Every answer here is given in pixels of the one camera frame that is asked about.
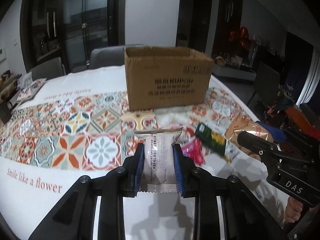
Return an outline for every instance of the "geometric tile pattern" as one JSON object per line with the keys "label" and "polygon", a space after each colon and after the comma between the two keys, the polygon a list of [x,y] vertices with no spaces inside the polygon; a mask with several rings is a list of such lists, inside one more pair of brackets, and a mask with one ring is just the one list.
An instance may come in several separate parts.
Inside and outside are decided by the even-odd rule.
{"label": "geometric tile pattern", "polygon": [[70,97],[14,111],[0,128],[0,156],[42,168],[109,171],[142,142],[134,131],[183,126],[185,140],[199,122],[226,129],[238,114],[246,115],[215,88],[203,104],[156,111],[130,111],[126,91]]}

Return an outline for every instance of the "snack bag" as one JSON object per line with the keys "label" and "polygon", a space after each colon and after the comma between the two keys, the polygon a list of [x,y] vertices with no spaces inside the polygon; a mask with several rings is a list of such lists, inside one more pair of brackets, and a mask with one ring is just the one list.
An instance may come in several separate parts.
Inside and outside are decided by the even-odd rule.
{"label": "snack bag", "polygon": [[241,133],[242,131],[247,131],[248,133],[258,136],[271,143],[273,143],[273,137],[262,126],[249,119],[243,118],[241,115],[238,115],[226,130],[225,137],[227,140],[230,140],[230,142],[235,144],[239,148],[239,150],[243,151],[245,154],[261,161],[259,155],[249,151],[248,149],[238,144],[237,138],[239,133]]}
{"label": "snack bag", "polygon": [[189,157],[197,165],[204,164],[204,157],[201,154],[201,141],[195,138],[193,141],[181,146],[183,155]]}
{"label": "snack bag", "polygon": [[172,144],[181,133],[182,128],[135,132],[144,141],[141,191],[177,192]]}
{"label": "snack bag", "polygon": [[224,156],[227,140],[222,135],[212,131],[203,123],[200,123],[197,126],[195,136],[198,137],[201,142],[213,152]]}

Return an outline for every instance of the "glass door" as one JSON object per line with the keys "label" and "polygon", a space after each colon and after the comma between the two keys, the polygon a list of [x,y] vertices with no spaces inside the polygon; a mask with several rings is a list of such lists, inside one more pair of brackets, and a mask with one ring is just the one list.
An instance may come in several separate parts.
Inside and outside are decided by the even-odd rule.
{"label": "glass door", "polygon": [[63,0],[69,68],[86,68],[93,49],[117,45],[114,0]]}
{"label": "glass door", "polygon": [[30,0],[28,14],[29,38],[33,66],[61,56],[60,26],[58,24],[61,0]]}

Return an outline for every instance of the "heart-shaped balloon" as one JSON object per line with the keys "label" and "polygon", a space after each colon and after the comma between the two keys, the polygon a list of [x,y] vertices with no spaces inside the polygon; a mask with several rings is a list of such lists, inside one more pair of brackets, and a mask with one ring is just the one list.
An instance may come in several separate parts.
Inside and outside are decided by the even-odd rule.
{"label": "heart-shaped balloon", "polygon": [[248,29],[246,27],[241,27],[240,38],[248,38],[248,37],[249,37]]}
{"label": "heart-shaped balloon", "polygon": [[248,49],[248,50],[250,49],[250,41],[248,39],[241,38],[240,45],[245,49]]}
{"label": "heart-shaped balloon", "polygon": [[239,31],[231,31],[229,35],[229,41],[233,42],[236,39],[240,38],[240,32]]}

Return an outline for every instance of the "white snack wrapper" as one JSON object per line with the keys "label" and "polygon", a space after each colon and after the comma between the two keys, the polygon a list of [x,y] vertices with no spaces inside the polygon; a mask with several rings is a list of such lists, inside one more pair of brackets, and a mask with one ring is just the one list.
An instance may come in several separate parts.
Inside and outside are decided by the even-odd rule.
{"label": "white snack wrapper", "polygon": [[141,191],[177,192],[172,144],[181,133],[182,128],[135,132],[144,141]]}

